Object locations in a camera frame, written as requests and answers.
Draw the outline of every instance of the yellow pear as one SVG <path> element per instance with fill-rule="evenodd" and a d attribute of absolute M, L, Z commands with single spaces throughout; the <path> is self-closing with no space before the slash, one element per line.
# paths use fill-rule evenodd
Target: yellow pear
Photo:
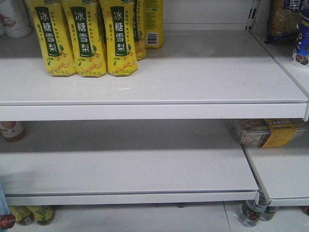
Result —
<path fill-rule="evenodd" d="M 91 61 L 82 61 L 81 62 L 81 68 L 82 70 L 88 72 L 95 68 L 95 64 Z"/>
<path fill-rule="evenodd" d="M 100 56 L 95 55 L 94 57 L 90 58 L 90 61 L 95 64 L 96 69 L 99 69 L 102 67 L 103 60 Z"/>
<path fill-rule="evenodd" d="M 70 58 L 66 55 L 59 56 L 58 61 L 62 63 L 64 68 L 67 68 L 70 65 Z"/>
<path fill-rule="evenodd" d="M 62 63 L 58 60 L 51 60 L 49 65 L 53 70 L 60 70 L 63 67 Z"/>
<path fill-rule="evenodd" d="M 132 67 L 135 64 L 136 57 L 133 55 L 126 56 L 125 60 L 129 63 L 128 66 Z"/>
<path fill-rule="evenodd" d="M 116 62 L 116 67 L 119 70 L 125 69 L 128 65 L 129 65 L 129 62 L 127 60 L 120 59 Z"/>

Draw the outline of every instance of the yellow sticker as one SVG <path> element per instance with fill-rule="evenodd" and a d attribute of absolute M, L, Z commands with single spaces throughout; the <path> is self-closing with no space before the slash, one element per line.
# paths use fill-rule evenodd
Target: yellow sticker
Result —
<path fill-rule="evenodd" d="M 286 118 L 265 119 L 271 134 L 262 147 L 286 145 L 296 133 L 293 123 Z"/>

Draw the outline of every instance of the water bottle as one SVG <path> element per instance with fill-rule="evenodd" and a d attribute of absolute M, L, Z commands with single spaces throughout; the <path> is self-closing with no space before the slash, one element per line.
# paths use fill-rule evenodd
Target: water bottle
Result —
<path fill-rule="evenodd" d="M 22 0 L 1 0 L 0 19 L 7 36 L 20 38 L 31 33 L 31 26 Z"/>
<path fill-rule="evenodd" d="M 261 215 L 260 220 L 261 221 L 271 220 L 274 217 L 277 210 L 278 210 L 277 206 L 267 206 L 264 213 Z"/>
<path fill-rule="evenodd" d="M 247 200 L 242 204 L 239 221 L 245 227 L 255 226 L 267 207 L 267 201 L 262 191 L 258 191 L 259 199 Z"/>

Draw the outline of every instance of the white container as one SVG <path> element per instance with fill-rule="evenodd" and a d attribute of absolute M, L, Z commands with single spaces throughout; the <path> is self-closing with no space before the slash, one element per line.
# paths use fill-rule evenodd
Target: white container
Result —
<path fill-rule="evenodd" d="M 31 33 L 22 0 L 0 0 L 0 18 L 9 37 L 20 38 Z"/>

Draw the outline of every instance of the blue packaging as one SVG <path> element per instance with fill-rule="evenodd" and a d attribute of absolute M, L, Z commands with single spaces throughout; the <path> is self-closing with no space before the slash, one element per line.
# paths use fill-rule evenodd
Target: blue packaging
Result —
<path fill-rule="evenodd" d="M 299 68 L 309 70 L 309 0 L 302 0 L 302 22 L 292 54 L 292 63 Z"/>

